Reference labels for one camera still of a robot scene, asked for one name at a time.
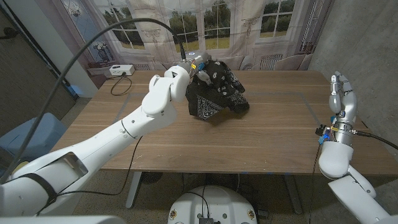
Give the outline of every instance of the grass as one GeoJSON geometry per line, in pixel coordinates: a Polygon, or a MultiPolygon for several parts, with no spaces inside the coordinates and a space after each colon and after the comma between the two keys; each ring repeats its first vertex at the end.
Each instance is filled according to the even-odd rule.
{"type": "MultiPolygon", "coordinates": [[[[126,43],[123,43],[123,42],[120,42],[120,43],[121,43],[122,47],[131,49],[131,45],[130,44],[126,44],[126,43]]],[[[133,44],[132,47],[134,49],[137,49],[137,50],[145,50],[145,47],[143,45],[134,45],[133,44]]]]}
{"type": "MultiPolygon", "coordinates": [[[[286,35],[287,31],[276,31],[275,32],[275,36],[276,37],[281,37],[286,35]]],[[[268,38],[268,37],[272,37],[274,35],[274,32],[263,32],[260,33],[260,38],[268,38]]]]}
{"type": "MultiPolygon", "coordinates": [[[[205,40],[206,49],[217,49],[217,38],[206,39],[205,40]]],[[[184,49],[186,51],[190,50],[199,50],[199,41],[189,42],[188,45],[186,42],[182,43],[184,49]]],[[[218,49],[228,49],[229,48],[229,37],[219,38],[218,39],[218,49]]],[[[176,44],[175,49],[177,52],[180,52],[180,45],[176,44]]]]}

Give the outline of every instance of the table leg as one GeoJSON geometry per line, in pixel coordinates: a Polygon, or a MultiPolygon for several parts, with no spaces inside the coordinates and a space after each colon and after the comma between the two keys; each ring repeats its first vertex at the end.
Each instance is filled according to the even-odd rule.
{"type": "Polygon", "coordinates": [[[297,191],[296,182],[293,175],[285,174],[284,176],[287,191],[289,192],[290,201],[293,205],[294,213],[300,215],[303,213],[303,208],[301,206],[299,192],[297,191]]]}
{"type": "Polygon", "coordinates": [[[139,183],[141,181],[141,174],[142,172],[134,172],[133,174],[129,195],[127,196],[126,208],[132,208],[134,206],[134,201],[139,189],[139,183]]]}

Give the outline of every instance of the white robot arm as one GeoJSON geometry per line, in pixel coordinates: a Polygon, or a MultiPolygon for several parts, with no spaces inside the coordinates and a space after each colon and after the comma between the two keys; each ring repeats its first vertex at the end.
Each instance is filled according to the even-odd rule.
{"type": "Polygon", "coordinates": [[[357,100],[349,81],[340,72],[331,77],[329,106],[336,113],[334,126],[330,128],[332,136],[333,132],[335,134],[331,141],[323,143],[319,158],[322,174],[334,180],[329,187],[361,223],[397,223],[398,217],[391,217],[374,200],[376,191],[369,181],[349,164],[354,153],[351,140],[355,132],[357,100]]]}
{"type": "Polygon", "coordinates": [[[182,101],[190,82],[190,63],[180,62],[164,77],[155,75],[142,105],[92,138],[42,156],[0,185],[0,216],[71,214],[78,194],[92,176],[140,136],[172,124],[177,111],[171,101],[182,101]]]}

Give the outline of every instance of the table top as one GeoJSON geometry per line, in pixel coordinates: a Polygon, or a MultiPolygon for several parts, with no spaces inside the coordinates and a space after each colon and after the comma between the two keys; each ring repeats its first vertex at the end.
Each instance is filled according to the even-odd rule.
{"type": "MultiPolygon", "coordinates": [[[[135,71],[128,95],[110,94],[108,80],[53,150],[84,141],[133,112],[149,91],[149,80],[164,71],[135,71]]],[[[330,124],[330,84],[314,71],[234,71],[246,89],[247,113],[225,109],[208,121],[189,115],[188,101],[173,102],[177,120],[145,135],[132,170],[243,174],[311,174],[318,149],[315,129],[330,124]]],[[[114,92],[122,92],[121,82],[114,92]]],[[[357,130],[370,130],[357,118],[357,130]]],[[[103,169],[128,169],[136,142],[103,169]]],[[[398,175],[398,163],[371,138],[355,136],[351,165],[363,175],[398,175]]]]}

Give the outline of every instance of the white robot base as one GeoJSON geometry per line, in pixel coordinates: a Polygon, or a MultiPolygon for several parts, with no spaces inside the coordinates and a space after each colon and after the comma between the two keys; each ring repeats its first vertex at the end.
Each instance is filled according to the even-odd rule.
{"type": "Polygon", "coordinates": [[[257,219],[253,206],[240,194],[226,187],[207,185],[177,199],[170,209],[167,223],[257,224],[257,219]],[[208,207],[200,196],[207,201],[208,207]]]}

